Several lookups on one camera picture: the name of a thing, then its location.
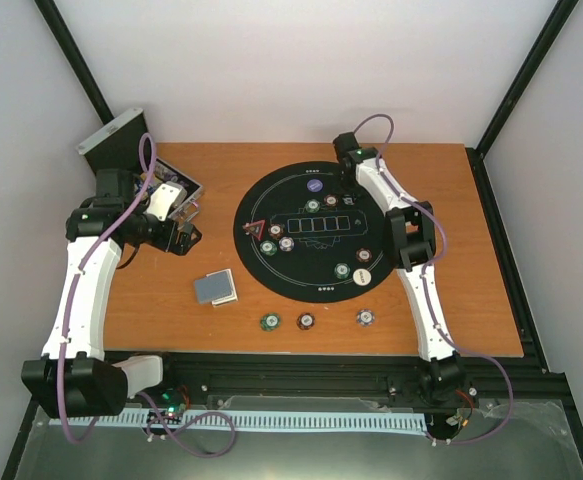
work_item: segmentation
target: white chip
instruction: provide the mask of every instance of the white chip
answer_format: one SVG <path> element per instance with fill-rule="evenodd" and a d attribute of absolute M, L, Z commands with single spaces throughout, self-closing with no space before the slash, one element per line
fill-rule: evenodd
<path fill-rule="evenodd" d="M 364 287 L 371 283 L 371 272 L 365 268 L 358 268 L 353 272 L 353 281 L 356 285 Z"/>
<path fill-rule="evenodd" d="M 361 312 L 360 320 L 363 323 L 371 323 L 373 321 L 373 314 L 371 312 Z"/>

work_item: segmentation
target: wooden table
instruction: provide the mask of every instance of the wooden table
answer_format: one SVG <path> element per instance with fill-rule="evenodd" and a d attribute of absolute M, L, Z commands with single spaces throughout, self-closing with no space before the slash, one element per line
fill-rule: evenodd
<path fill-rule="evenodd" d="M 397 275 L 351 300 L 307 304 L 269 291 L 238 258 L 232 228 L 244 193 L 284 165 L 335 161 L 330 144 L 163 144 L 159 153 L 204 184 L 202 212 L 194 222 L 203 239 L 185 257 L 142 247 L 134 262 L 116 273 L 105 323 L 107 349 L 417 355 L 416 330 Z M 449 253 L 436 277 L 454 340 L 492 355 L 521 356 L 464 147 L 396 144 L 385 158 L 411 194 L 431 202 L 447 231 Z M 239 301 L 199 305 L 193 281 L 225 268 L 233 270 Z M 362 308 L 376 315 L 371 327 L 355 321 Z M 282 316 L 282 326 L 263 332 L 259 320 L 270 311 Z M 301 331 L 295 320 L 305 311 L 315 315 L 316 325 Z"/>

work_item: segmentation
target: poker chip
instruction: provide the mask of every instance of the poker chip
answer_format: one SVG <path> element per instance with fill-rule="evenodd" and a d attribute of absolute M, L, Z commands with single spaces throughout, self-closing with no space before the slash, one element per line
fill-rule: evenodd
<path fill-rule="evenodd" d="M 304 206 L 304 209 L 307 212 L 315 213 L 320 210 L 320 202 L 317 200 L 309 200 L 307 204 Z"/>
<path fill-rule="evenodd" d="M 278 328 L 280 323 L 282 323 L 280 315 L 277 313 L 267 313 L 260 319 L 260 328 L 265 332 L 270 332 L 271 330 Z"/>
<path fill-rule="evenodd" d="M 262 253 L 264 253 L 267 256 L 272 256 L 275 255 L 275 252 L 278 251 L 278 247 L 275 246 L 275 243 L 273 242 L 269 242 L 268 240 L 265 242 L 262 242 L 260 244 L 260 251 Z"/>
<path fill-rule="evenodd" d="M 314 178 L 307 182 L 307 189 L 309 189 L 310 192 L 319 192 L 320 190 L 322 190 L 323 186 L 324 185 L 322 185 L 322 182 L 317 178 Z"/>
<path fill-rule="evenodd" d="M 360 287 L 366 287 L 371 283 L 371 272 L 364 268 L 358 268 L 353 272 L 353 281 Z"/>
<path fill-rule="evenodd" d="M 324 197 L 324 204 L 327 207 L 335 207 L 338 204 L 338 197 L 335 195 L 327 195 Z"/>
<path fill-rule="evenodd" d="M 371 252 L 366 248 L 361 248 L 355 254 L 355 257 L 358 259 L 358 262 L 367 263 L 371 260 Z"/>
<path fill-rule="evenodd" d="M 283 233 L 284 229 L 282 228 L 282 225 L 271 225 L 269 227 L 269 235 L 271 236 L 271 238 L 277 240 L 282 236 Z"/>
<path fill-rule="evenodd" d="M 346 263 L 338 263 L 335 266 L 334 272 L 336 277 L 340 280 L 344 280 L 349 276 L 349 273 L 351 273 L 351 269 Z"/>
<path fill-rule="evenodd" d="M 300 330 L 308 330 L 313 325 L 315 325 L 315 317 L 310 313 L 303 313 L 298 317 L 298 321 L 296 323 L 298 324 L 298 328 Z"/>
<path fill-rule="evenodd" d="M 371 325 L 373 322 L 375 322 L 375 315 L 373 314 L 373 312 L 371 310 L 360 310 L 358 312 L 358 316 L 356 318 L 356 321 L 362 325 L 363 327 L 368 327 L 369 325 Z"/>
<path fill-rule="evenodd" d="M 295 243 L 291 237 L 283 237 L 280 239 L 280 250 L 283 252 L 290 252 L 293 250 Z"/>

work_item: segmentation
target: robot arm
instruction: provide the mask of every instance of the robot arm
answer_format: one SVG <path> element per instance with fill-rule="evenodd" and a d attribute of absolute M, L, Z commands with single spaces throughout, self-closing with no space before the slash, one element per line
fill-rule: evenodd
<path fill-rule="evenodd" d="M 83 271 L 78 265 L 85 253 L 128 207 L 133 199 L 133 178 L 127 171 L 98 172 L 96 197 L 74 210 L 67 221 L 68 267 L 64 289 L 51 335 L 42 359 L 25 362 L 22 380 L 46 413 L 58 416 L 55 393 L 60 345 L 67 343 L 65 390 L 68 416 L 117 415 L 127 398 L 162 381 L 162 358 L 134 356 L 110 365 L 104 362 L 104 319 L 113 280 L 125 243 L 148 243 L 165 252 L 185 255 L 202 237 L 190 223 L 179 226 L 168 218 L 186 197 L 183 187 L 166 183 L 156 189 L 148 205 L 138 207 L 108 240 L 98 245 Z M 79 273 L 69 322 L 62 323 L 70 285 Z"/>
<path fill-rule="evenodd" d="M 451 339 L 436 289 L 433 265 L 426 268 L 425 277 L 439 327 L 431 315 L 423 288 L 424 266 L 435 254 L 435 228 L 413 204 L 431 213 L 432 207 L 410 195 L 388 171 L 384 160 L 376 161 L 378 151 L 361 148 L 353 133 L 339 135 L 333 145 L 342 166 L 345 188 L 363 187 L 384 212 L 383 250 L 395 265 L 407 292 L 418 332 L 418 353 L 424 363 L 421 385 L 426 396 L 432 398 L 434 392 L 448 389 L 464 379 L 457 352 L 437 331 L 440 328 Z"/>
<path fill-rule="evenodd" d="M 387 181 L 391 182 L 397 191 L 402 193 L 411 202 L 416 202 L 417 200 L 411 196 L 391 175 L 391 172 L 386 167 L 386 163 L 383 159 L 379 161 L 380 169 L 383 170 L 383 176 L 380 175 L 380 171 L 377 168 L 375 156 L 372 159 L 363 160 L 361 163 L 356 165 L 355 176 L 357 183 L 364 187 L 364 189 L 369 192 L 371 197 L 375 200 L 378 206 L 386 214 L 389 214 L 394 209 L 401 211 L 413 210 L 413 207 L 398 198 L 391 188 L 387 185 Z M 409 229 L 415 230 L 417 227 L 410 221 L 406 222 L 407 232 Z M 435 252 L 427 253 L 426 260 L 429 260 Z M 431 317 L 431 312 L 429 306 L 427 305 L 426 298 L 424 296 L 424 290 L 422 288 L 422 275 L 423 268 L 426 262 L 422 261 L 424 259 L 417 260 L 415 262 L 408 261 L 404 258 L 399 258 L 398 260 L 398 277 L 402 281 L 402 285 L 407 292 L 407 298 L 409 299 L 409 305 L 411 306 L 411 313 L 413 314 L 413 319 L 415 320 L 415 326 L 418 331 L 418 353 L 420 358 L 430 362 L 433 359 L 442 360 L 447 357 L 451 357 L 455 351 L 447 342 L 442 340 L 442 337 L 436 332 L 434 327 L 434 319 Z M 442 313 L 442 306 L 440 305 L 440 299 L 438 297 L 438 291 L 435 286 L 435 267 L 430 265 L 426 269 L 426 277 L 429 282 L 429 297 L 434 308 L 435 318 L 440 324 L 440 328 L 446 333 L 446 335 L 451 338 L 449 331 L 444 320 L 444 314 Z"/>

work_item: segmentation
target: white wall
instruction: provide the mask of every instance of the white wall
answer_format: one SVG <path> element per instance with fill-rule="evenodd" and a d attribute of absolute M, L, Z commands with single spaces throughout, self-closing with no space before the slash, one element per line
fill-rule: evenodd
<path fill-rule="evenodd" d="M 98 120 L 33 0 L 0 1 L 0 474 L 66 262 L 64 221 L 94 188 L 74 145 Z"/>
<path fill-rule="evenodd" d="M 550 366 L 583 422 L 583 1 L 487 168 Z"/>
<path fill-rule="evenodd" d="M 477 144 L 555 0 L 58 0 L 116 111 L 160 141 Z M 364 140 L 385 135 L 369 125 Z"/>

